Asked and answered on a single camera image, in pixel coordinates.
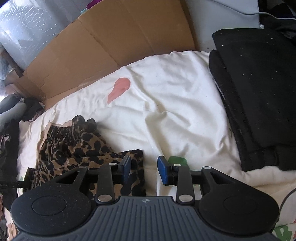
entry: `white sheet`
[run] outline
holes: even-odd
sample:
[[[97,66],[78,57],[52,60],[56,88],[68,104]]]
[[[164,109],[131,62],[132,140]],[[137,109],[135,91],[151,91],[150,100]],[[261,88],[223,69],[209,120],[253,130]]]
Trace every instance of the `white sheet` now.
[[[76,115],[94,118],[115,152],[144,151],[148,195],[176,195],[162,185],[157,157],[180,156],[192,170],[212,166],[273,196],[280,204],[296,187],[296,172],[277,167],[243,172],[219,93],[208,73],[208,53],[186,51],[147,57],[71,94],[31,123],[20,122],[18,170],[35,167],[36,146],[49,121],[63,124]],[[107,104],[117,79],[130,88]],[[196,188],[196,197],[200,198]]]

